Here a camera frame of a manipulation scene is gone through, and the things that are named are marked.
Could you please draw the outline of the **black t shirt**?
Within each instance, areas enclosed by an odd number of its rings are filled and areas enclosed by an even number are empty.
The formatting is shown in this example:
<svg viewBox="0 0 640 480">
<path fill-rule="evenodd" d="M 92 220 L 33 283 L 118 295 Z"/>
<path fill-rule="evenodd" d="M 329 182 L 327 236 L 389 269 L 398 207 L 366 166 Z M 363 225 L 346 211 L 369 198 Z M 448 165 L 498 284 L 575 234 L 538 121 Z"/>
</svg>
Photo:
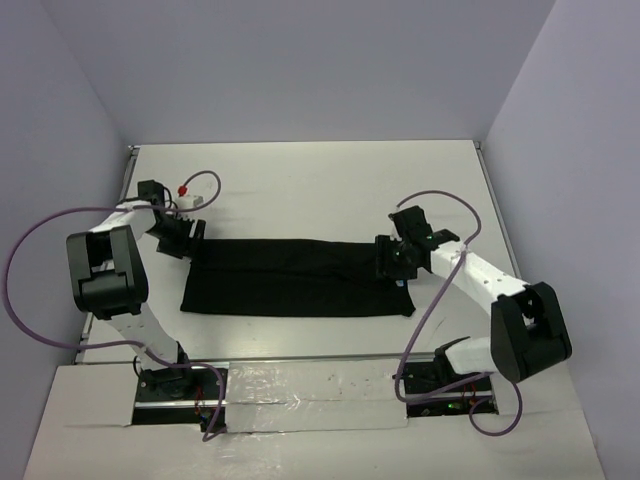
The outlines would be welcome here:
<svg viewBox="0 0 640 480">
<path fill-rule="evenodd" d="M 411 316 L 408 288 L 376 276 L 372 243 L 206 239 L 192 258 L 180 310 L 204 315 Z"/>
</svg>

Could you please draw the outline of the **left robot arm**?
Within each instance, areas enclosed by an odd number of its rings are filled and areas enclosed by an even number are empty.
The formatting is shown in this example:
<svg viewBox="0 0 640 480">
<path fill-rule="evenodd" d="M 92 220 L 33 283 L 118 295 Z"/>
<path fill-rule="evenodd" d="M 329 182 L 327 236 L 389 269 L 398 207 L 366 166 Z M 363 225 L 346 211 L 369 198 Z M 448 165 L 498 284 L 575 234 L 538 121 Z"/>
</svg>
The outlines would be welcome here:
<svg viewBox="0 0 640 480">
<path fill-rule="evenodd" d="M 149 235 L 158 240 L 162 254 L 193 256 L 206 222 L 189 215 L 204 204 L 185 186 L 171 201 L 164 185 L 141 181 L 136 197 L 116 205 L 99 225 L 66 240 L 76 306 L 109 324 L 131 346 L 143 384 L 177 399 L 193 393 L 196 375 L 180 343 L 165 332 L 148 305 L 149 281 L 138 241 Z"/>
</svg>

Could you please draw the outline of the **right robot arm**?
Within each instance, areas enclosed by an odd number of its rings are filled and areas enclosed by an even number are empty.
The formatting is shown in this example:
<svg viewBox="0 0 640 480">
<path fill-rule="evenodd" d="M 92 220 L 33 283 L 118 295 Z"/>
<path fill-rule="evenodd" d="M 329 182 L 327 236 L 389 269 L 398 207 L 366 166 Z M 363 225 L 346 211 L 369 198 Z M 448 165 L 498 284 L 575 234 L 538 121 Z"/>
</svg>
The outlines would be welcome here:
<svg viewBox="0 0 640 480">
<path fill-rule="evenodd" d="M 519 383 L 573 354 L 555 290 L 545 282 L 527 283 L 470 251 L 470 244 L 448 229 L 434 230 L 419 206 L 389 215 L 395 234 L 379 235 L 376 274 L 408 282 L 421 269 L 454 285 L 486 313 L 487 337 L 454 340 L 439 348 L 436 383 L 455 391 L 470 374 L 498 373 Z"/>
</svg>

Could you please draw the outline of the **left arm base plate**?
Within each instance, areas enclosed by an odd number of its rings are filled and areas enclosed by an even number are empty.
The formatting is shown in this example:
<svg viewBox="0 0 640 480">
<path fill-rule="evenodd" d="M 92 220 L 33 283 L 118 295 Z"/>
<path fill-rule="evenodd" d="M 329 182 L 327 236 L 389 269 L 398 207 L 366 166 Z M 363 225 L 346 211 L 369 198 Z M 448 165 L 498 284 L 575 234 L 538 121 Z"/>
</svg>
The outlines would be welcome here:
<svg viewBox="0 0 640 480">
<path fill-rule="evenodd" d="M 131 424 L 134 426 L 192 425 L 204 433 L 215 413 L 219 398 L 224 398 L 222 383 L 209 369 L 196 368 L 186 378 L 157 383 L 141 371 Z M 225 427 L 225 400 L 213 432 Z"/>
</svg>

